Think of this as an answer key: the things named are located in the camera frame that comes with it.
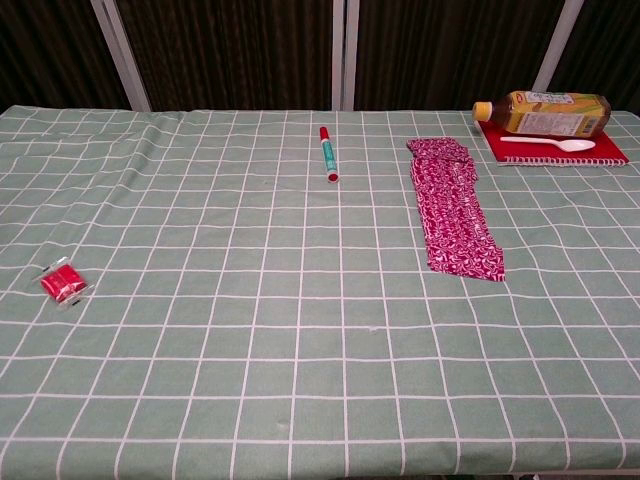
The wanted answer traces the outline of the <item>long red patterned cloth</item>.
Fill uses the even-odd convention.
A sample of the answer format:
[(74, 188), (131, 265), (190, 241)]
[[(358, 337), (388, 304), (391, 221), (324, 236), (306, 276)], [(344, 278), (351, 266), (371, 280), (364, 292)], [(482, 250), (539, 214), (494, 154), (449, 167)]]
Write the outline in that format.
[(477, 174), (468, 149), (450, 137), (411, 139), (407, 148), (429, 268), (504, 281), (503, 250), (476, 196)]

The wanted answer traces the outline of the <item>red green marker pen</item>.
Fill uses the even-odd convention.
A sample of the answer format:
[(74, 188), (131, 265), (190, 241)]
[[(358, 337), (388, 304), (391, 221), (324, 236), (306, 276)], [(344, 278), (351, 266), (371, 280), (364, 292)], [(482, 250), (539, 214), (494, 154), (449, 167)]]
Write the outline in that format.
[(319, 128), (321, 148), (329, 183), (337, 183), (339, 174), (337, 168), (337, 160), (330, 141), (329, 131), (325, 126)]

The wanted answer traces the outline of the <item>green white checked tablecloth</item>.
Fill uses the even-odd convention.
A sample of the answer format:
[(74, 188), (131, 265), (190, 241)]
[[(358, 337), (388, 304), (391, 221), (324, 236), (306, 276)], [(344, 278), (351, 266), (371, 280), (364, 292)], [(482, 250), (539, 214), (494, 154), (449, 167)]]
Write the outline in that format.
[[(627, 166), (514, 168), (462, 112), (9, 108), (0, 480), (640, 470), (640, 117), (607, 131)], [(427, 265), (438, 137), (502, 282)]]

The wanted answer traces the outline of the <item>dark ribbed curtain panel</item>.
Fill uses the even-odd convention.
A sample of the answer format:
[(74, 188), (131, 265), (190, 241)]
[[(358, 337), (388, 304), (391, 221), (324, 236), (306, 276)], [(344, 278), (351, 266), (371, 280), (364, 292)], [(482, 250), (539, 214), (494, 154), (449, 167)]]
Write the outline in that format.
[(354, 107), (468, 110), (533, 87), (564, 0), (360, 0)]
[(0, 0), (0, 114), (129, 109), (90, 0)]
[(328, 110), (332, 0), (117, 0), (154, 111)]
[(548, 89), (640, 115), (640, 0), (584, 0)]

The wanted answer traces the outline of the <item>red spiral notebook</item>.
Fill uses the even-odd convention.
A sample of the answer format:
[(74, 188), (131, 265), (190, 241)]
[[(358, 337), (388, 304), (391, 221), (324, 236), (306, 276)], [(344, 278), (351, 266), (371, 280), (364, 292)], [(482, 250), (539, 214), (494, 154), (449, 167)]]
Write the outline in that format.
[(622, 167), (629, 163), (627, 156), (606, 133), (595, 137), (595, 146), (578, 152), (565, 152), (551, 144), (504, 142), (509, 133), (491, 122), (479, 122), (487, 143), (499, 165), (516, 166), (594, 166)]

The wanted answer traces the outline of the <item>yellow capped tea bottle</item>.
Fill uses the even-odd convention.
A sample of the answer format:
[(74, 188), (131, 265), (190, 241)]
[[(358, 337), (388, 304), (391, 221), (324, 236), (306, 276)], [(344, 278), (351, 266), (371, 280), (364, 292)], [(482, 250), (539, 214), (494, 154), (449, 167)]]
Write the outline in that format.
[(598, 136), (610, 115), (605, 97), (584, 93), (518, 90), (496, 102), (475, 102), (472, 108), (476, 122), (489, 122), (518, 135), (552, 137)]

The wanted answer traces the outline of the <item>red sachet in clear wrapper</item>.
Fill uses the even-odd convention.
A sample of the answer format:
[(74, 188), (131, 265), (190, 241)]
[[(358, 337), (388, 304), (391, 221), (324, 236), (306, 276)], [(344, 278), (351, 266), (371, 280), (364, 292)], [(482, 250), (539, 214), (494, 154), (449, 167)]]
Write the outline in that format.
[(32, 280), (60, 309), (79, 304), (94, 289), (94, 285), (64, 256), (40, 270)]

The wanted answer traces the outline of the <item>white plastic spoon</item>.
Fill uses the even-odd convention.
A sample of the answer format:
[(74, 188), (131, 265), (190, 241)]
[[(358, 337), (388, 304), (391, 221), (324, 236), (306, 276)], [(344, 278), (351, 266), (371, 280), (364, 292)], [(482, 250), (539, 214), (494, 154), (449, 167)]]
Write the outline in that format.
[(554, 140), (551, 138), (503, 136), (500, 140), (506, 143), (552, 145), (569, 153), (590, 150), (596, 146), (594, 141), (584, 139)]

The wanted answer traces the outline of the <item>white frame post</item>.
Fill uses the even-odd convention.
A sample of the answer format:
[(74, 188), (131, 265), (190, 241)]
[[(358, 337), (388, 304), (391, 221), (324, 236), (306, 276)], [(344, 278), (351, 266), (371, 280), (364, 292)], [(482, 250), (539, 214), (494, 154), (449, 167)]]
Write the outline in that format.
[(331, 109), (353, 111), (360, 0), (332, 0)]
[(150, 112), (151, 104), (116, 0), (90, 0), (130, 107)]
[(563, 8), (532, 86), (534, 91), (548, 90), (583, 5), (584, 0), (564, 0)]

